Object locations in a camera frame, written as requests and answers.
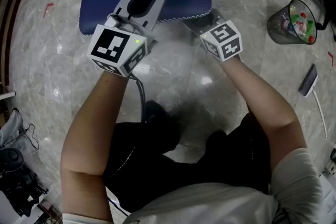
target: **caster wheel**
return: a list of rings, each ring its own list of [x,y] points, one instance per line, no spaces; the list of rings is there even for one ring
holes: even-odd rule
[[[321,30],[322,29],[322,25],[320,23],[316,23],[316,29],[317,30]]]

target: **shirt sleeve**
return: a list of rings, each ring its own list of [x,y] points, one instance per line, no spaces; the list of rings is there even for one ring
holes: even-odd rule
[[[113,224],[113,222],[77,216],[72,214],[62,215],[63,224]]]
[[[306,148],[298,148],[280,161],[272,174],[270,192],[291,223],[318,223],[322,187]]]

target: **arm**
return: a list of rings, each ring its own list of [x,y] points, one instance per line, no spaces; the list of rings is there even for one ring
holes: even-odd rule
[[[127,82],[105,71],[69,129],[61,157],[64,213],[112,220],[102,174]]]
[[[271,85],[236,58],[220,65],[268,137],[272,171],[288,153],[307,147],[293,108]]]

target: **white t-shirt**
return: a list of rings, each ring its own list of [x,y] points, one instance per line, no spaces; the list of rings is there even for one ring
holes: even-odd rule
[[[300,148],[273,171],[269,195],[220,183],[190,185],[150,202],[123,224],[317,223],[321,204],[318,175],[307,149]],[[63,223],[109,222],[63,214]]]

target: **person's right arm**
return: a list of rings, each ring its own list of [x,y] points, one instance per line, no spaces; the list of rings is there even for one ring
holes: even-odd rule
[[[222,62],[220,66],[268,137],[272,171],[287,154],[307,147],[300,122],[280,93],[236,58]]]

